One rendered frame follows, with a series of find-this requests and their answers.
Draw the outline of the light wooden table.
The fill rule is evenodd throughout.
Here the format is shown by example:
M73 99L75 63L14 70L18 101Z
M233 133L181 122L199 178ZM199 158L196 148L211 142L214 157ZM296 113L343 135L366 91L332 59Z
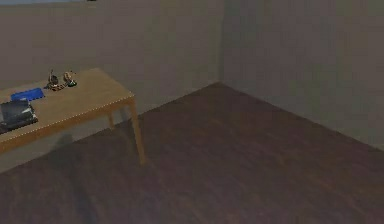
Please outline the light wooden table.
M75 87L44 90L43 98L31 102L38 122L0 135L0 154L99 117L106 116L113 128L113 112L128 106L139 161L144 164L134 94L100 68L78 72L73 78Z

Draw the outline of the small brown figurine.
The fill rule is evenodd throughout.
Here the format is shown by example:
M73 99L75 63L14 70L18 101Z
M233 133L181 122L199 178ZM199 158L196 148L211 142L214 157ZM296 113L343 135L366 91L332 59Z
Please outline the small brown figurine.
M77 82L73 79L73 75L73 71L67 71L63 75L63 79L68 87L74 87L77 85Z

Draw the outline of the small dark figurine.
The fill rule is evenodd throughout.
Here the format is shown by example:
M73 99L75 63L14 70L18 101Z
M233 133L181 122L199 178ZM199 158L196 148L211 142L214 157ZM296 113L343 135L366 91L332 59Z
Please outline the small dark figurine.
M50 74L48 77L48 83L46 84L45 89L52 90L52 91L59 91L64 88L65 88L65 85L60 84L58 77L53 74L53 71L50 71Z

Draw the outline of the blue flat book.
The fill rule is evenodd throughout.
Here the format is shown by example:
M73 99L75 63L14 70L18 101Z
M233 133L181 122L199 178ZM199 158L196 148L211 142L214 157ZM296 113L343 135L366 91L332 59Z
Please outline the blue flat book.
M45 95L41 88L34 88L34 89L22 91L22 92L17 92L10 96L12 101L21 100L21 99L33 101L33 100L44 98L44 97Z

